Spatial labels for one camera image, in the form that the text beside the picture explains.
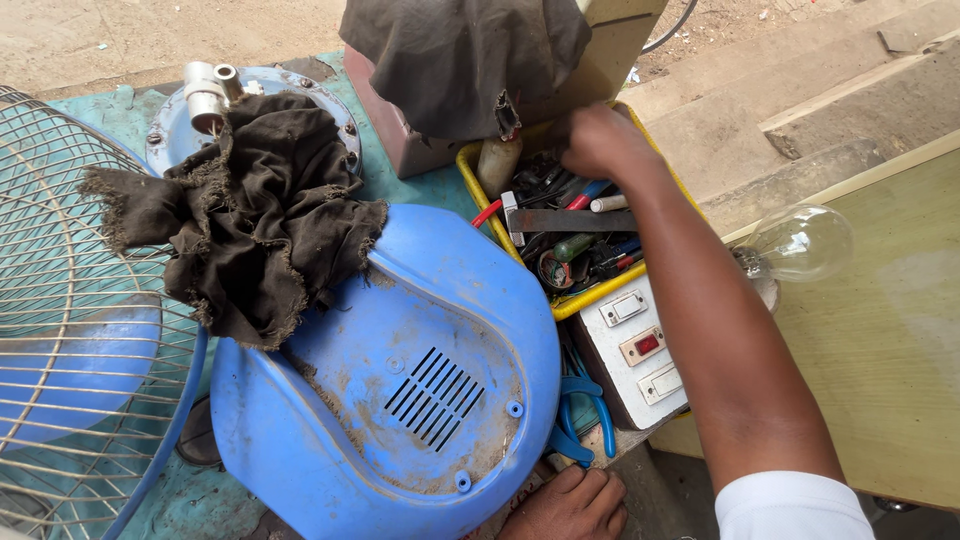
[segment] tool tray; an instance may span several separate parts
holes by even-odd
[[[610,102],[609,105],[613,106],[617,103],[621,102],[613,101]],[[651,138],[650,134],[647,133],[647,130],[643,127],[643,124],[640,123],[640,120],[636,117],[634,110],[626,104],[623,105],[626,106],[627,110],[630,111],[630,118],[633,120],[634,125],[643,132],[643,136],[647,139],[647,142],[649,142],[650,146],[653,146],[654,150],[656,150],[659,154],[660,149],[657,148],[657,143],[654,142],[654,139]],[[552,122],[544,122],[536,126],[523,128],[520,130],[520,136],[523,139],[523,153],[520,156],[521,159],[528,158],[545,150],[544,136],[546,135],[546,131],[549,129],[551,124]],[[474,175],[477,161],[480,160],[480,150],[482,148],[483,141],[480,140],[471,142],[471,144],[463,147],[460,152],[457,153],[457,167],[464,175],[464,184],[467,185],[467,191],[469,191],[473,202],[476,203],[477,208],[481,210],[490,205],[490,200],[487,199],[487,195],[483,192],[483,188],[480,186],[480,183],[477,182],[476,176]],[[686,187],[684,187],[684,183],[680,181],[680,179],[677,177],[677,173],[673,171],[673,168],[670,167],[669,163],[667,163],[667,168],[670,170],[670,175],[673,177],[674,181],[676,181],[677,185],[680,187],[680,191],[684,193],[684,196],[688,201],[690,201],[690,204],[693,205],[698,212],[700,212],[700,208],[690,197],[690,194],[686,191]],[[487,220],[487,226],[490,227],[494,238],[500,244],[500,246],[508,254],[510,254],[511,257],[519,261],[520,264],[523,264],[523,260],[520,258],[520,253],[517,252],[516,247],[514,247],[514,243],[510,240],[510,235],[503,227],[503,223],[500,221],[500,218],[496,213],[491,215]],[[600,282],[576,296],[562,296],[560,303],[553,306],[554,320],[564,320],[584,307],[593,304],[601,297],[614,292],[617,288],[626,284],[627,282],[642,276],[646,271],[646,261],[639,260],[627,268],[622,274],[611,280]]]

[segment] blue-handled pliers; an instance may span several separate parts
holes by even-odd
[[[593,460],[593,451],[580,445],[576,430],[573,428],[573,419],[570,416],[570,394],[581,393],[590,396],[593,406],[597,410],[600,426],[603,428],[604,452],[607,457],[616,455],[616,441],[613,437],[613,421],[607,404],[603,401],[603,388],[590,380],[583,361],[576,350],[571,348],[574,361],[568,362],[568,372],[572,375],[564,376],[560,390],[560,425],[554,426],[550,433],[549,444],[554,450],[571,459],[576,459],[580,465],[587,468]]]

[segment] green screwdriver handle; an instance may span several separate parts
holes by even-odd
[[[600,233],[577,233],[570,238],[558,242],[553,247],[553,257],[560,262],[570,262],[582,254],[590,244],[603,237]]]

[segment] metal wire grille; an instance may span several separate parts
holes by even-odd
[[[164,296],[168,254],[112,254],[83,167],[119,146],[0,86],[0,525],[98,538],[154,458],[196,323]]]

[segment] light bulb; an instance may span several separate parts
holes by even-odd
[[[813,282],[853,259],[853,227],[834,209],[801,203],[763,218],[732,252],[748,278]]]

